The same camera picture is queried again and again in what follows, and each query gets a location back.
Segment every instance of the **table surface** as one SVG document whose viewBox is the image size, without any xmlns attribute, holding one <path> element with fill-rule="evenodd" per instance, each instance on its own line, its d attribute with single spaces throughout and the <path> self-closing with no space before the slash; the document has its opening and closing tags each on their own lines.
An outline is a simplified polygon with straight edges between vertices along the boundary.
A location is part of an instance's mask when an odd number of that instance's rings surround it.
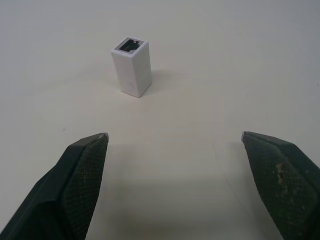
<svg viewBox="0 0 320 240">
<path fill-rule="evenodd" d="M 282 239 L 241 134 L 318 166 L 318 0 L 0 3 L 0 230 L 80 138 L 110 143 L 88 240 Z M 153 83 L 120 92 L 110 50 L 150 44 Z"/>
</svg>

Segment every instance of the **white surface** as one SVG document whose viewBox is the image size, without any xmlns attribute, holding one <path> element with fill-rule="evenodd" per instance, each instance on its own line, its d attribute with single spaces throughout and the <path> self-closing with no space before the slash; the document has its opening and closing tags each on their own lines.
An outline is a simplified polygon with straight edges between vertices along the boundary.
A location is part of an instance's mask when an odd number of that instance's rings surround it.
<svg viewBox="0 0 320 240">
<path fill-rule="evenodd" d="M 318 0 L 0 3 L 0 229 L 67 145 L 108 132 L 88 240 L 281 239 L 242 131 L 318 166 Z M 119 90 L 110 55 L 149 40 L 153 83 Z"/>
<path fill-rule="evenodd" d="M 149 42 L 136 37 L 126 37 L 116 48 L 121 48 L 129 39 L 140 41 L 134 52 L 112 49 L 111 55 L 121 91 L 140 98 L 152 83 Z"/>
</svg>

